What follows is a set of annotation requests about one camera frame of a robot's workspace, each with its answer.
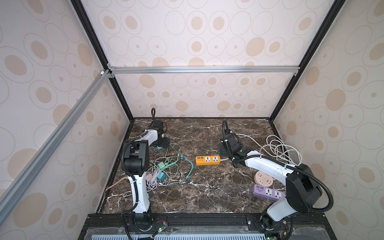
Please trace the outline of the orange power strip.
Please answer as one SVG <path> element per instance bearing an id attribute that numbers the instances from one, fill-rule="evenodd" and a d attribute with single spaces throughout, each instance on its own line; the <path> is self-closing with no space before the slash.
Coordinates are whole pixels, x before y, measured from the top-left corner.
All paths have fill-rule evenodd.
<path id="1" fill-rule="evenodd" d="M 219 165 L 221 159 L 219 156 L 197 156 L 196 165 L 197 166 L 208 166 L 208 165 Z"/>

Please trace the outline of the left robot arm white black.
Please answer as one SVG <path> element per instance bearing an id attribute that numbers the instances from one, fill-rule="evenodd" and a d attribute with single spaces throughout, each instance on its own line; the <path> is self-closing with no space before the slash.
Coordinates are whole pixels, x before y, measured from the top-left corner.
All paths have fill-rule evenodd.
<path id="1" fill-rule="evenodd" d="M 121 167 L 131 184 L 133 207 L 128 211 L 131 220 L 144 228 L 152 224 L 153 214 L 147 194 L 147 171 L 150 168 L 150 147 L 168 147 L 164 136 L 165 124 L 153 119 L 149 128 L 138 137 L 125 141 L 120 155 Z"/>

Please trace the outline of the teal charger adapter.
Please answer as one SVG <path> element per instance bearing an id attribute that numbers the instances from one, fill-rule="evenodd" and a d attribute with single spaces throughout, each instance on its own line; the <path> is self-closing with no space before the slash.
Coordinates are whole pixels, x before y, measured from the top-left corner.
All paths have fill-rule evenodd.
<path id="1" fill-rule="evenodd" d="M 159 172 L 157 178 L 159 179 L 160 182 L 163 182 L 166 180 L 167 174 L 165 174 L 164 172 Z"/>

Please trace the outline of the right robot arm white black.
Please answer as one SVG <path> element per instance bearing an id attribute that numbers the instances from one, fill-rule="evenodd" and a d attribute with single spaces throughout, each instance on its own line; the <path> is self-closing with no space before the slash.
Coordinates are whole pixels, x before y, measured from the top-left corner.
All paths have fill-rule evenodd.
<path id="1" fill-rule="evenodd" d="M 330 189 L 313 175 L 307 165 L 284 164 L 251 150 L 232 132 L 225 131 L 221 143 L 234 167 L 243 165 L 262 171 L 286 187 L 286 195 L 262 212 L 260 222 L 264 229 L 272 230 L 279 221 L 296 213 L 323 213 L 334 206 Z"/>

